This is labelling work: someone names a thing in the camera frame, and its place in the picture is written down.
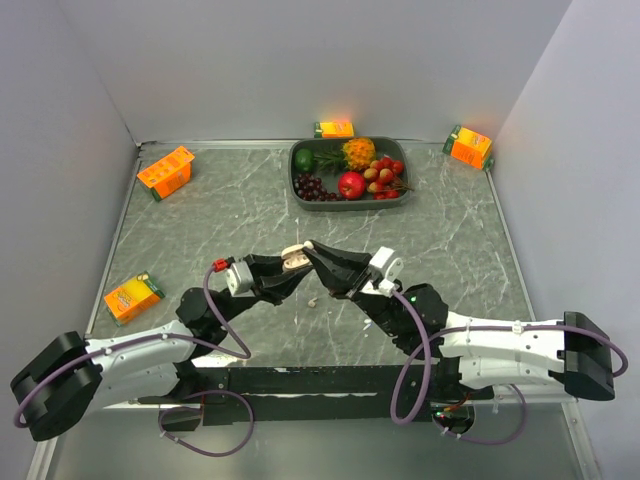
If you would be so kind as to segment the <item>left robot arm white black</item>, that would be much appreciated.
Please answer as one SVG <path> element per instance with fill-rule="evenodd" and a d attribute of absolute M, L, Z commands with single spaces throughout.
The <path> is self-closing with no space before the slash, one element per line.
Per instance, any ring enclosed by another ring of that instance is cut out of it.
<path fill-rule="evenodd" d="M 219 259 L 208 272 L 224 273 L 226 288 L 215 291 L 203 284 L 186 291 L 172 321 L 111 339 L 85 339 L 75 331 L 59 335 L 11 381 L 18 403 L 14 425 L 44 441 L 118 403 L 146 397 L 189 400 L 198 387 L 193 360 L 212 352 L 250 359 L 231 320 L 259 302 L 281 304 L 311 270 L 302 254 Z"/>

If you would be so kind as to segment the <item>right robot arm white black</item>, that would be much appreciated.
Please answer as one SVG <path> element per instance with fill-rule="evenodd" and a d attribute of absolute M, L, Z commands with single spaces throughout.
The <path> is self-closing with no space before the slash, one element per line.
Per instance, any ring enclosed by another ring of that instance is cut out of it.
<path fill-rule="evenodd" d="M 437 387 L 448 398 L 503 384 L 548 386 L 591 401 L 615 397 L 613 344 L 583 313 L 533 322 L 474 318 L 453 312 L 427 283 L 403 288 L 403 261 L 390 248 L 368 254 L 307 241 L 303 252 L 331 296 L 355 304 L 405 354 L 437 359 Z"/>

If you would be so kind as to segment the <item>pink earbuds charging case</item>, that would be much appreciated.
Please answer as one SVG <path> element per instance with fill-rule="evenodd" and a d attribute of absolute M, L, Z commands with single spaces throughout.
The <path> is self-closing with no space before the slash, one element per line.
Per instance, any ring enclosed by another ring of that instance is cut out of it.
<path fill-rule="evenodd" d="M 304 247 L 304 244 L 296 244 L 285 248 L 281 252 L 282 270 L 284 272 L 299 270 L 311 264 L 303 251 Z"/>

